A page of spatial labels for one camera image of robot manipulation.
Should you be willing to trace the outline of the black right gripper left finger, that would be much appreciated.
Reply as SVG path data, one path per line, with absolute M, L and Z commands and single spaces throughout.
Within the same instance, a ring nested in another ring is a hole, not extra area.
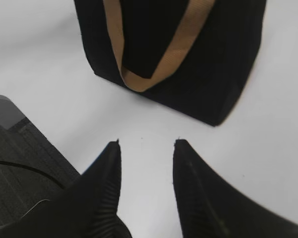
M 111 141 L 60 196 L 1 226 L 0 238 L 130 238 L 117 215 L 120 191 L 121 148 Z

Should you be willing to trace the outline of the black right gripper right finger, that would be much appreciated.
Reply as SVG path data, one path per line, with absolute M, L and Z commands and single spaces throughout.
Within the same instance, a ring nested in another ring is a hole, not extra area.
M 173 186 L 185 238 L 298 238 L 298 225 L 249 199 L 185 139 L 173 153 Z

